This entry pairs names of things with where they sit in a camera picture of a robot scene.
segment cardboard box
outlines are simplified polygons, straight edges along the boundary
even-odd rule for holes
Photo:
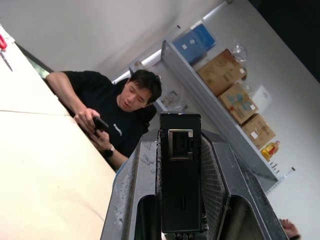
[[[209,61],[197,73],[217,97],[247,74],[228,49]]]
[[[258,110],[256,104],[240,83],[230,87],[218,99],[240,125]]]
[[[259,114],[254,114],[241,128],[258,150],[262,149],[264,145],[276,136]]]

